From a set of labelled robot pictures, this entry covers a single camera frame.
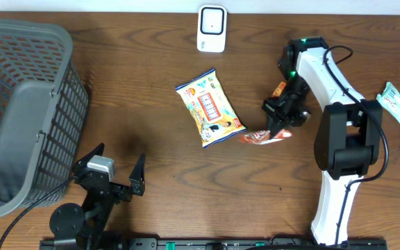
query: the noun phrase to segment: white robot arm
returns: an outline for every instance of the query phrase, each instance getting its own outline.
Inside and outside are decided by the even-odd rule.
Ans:
[[[334,245],[336,239],[341,244],[348,238],[348,218],[359,183],[351,186],[342,212],[347,185],[362,179],[368,167],[376,162],[380,136],[370,118],[344,94],[325,67],[327,49],[321,37],[290,41],[278,64],[287,85],[280,97],[265,100],[262,109],[268,114],[271,134],[276,135],[282,128],[301,126],[307,120],[309,111],[305,100],[309,90],[318,100],[323,115],[315,141],[315,159],[322,170],[322,188],[311,231],[316,243]],[[336,66],[331,52],[326,59],[348,93],[362,101],[380,122],[382,110],[378,102],[365,101],[353,89]],[[359,132],[347,135],[347,126],[358,127]],[[338,224],[341,213],[343,219]]]

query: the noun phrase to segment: white wall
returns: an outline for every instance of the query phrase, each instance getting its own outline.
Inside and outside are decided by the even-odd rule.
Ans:
[[[230,13],[400,15],[400,0],[0,0],[0,11],[196,13],[207,3]]]

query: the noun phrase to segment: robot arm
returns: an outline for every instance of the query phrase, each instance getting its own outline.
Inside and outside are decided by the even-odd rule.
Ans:
[[[110,212],[120,201],[130,202],[145,191],[142,154],[133,168],[129,186],[113,183],[114,160],[103,157],[104,144],[78,160],[73,166],[75,184],[87,190],[83,205],[66,203],[56,208],[49,225],[55,238],[43,240],[40,250],[128,249],[121,234],[105,232]]]
[[[323,111],[314,146],[315,159],[322,170],[322,189],[311,229],[318,244],[333,245],[346,186],[350,181],[363,178],[368,167],[376,162],[380,135],[371,119],[343,93],[325,68],[323,61],[327,49],[328,45],[321,37],[290,41],[278,62],[287,85],[279,97],[265,100],[262,109],[268,114],[268,128],[274,136],[285,127],[301,126],[310,116],[305,107],[306,95],[311,90],[316,96]],[[326,58],[339,82],[380,122],[380,104],[376,100],[365,101],[350,86],[331,52]],[[347,126],[359,128],[358,133],[347,134]],[[359,183],[352,185],[347,197],[338,244],[348,238],[348,218],[358,186]]]

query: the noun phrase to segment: small white device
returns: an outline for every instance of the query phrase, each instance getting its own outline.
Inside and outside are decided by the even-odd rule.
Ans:
[[[221,6],[202,6],[199,10],[197,49],[220,53],[225,50],[227,11]]]
[[[108,173],[109,181],[114,178],[115,164],[113,159],[103,156],[94,156],[89,160],[87,167],[93,170],[97,170],[98,172]]]

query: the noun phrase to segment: chip bag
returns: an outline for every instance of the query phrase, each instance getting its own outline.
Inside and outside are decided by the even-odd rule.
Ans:
[[[215,69],[175,90],[195,120],[203,148],[246,130],[228,102]]]

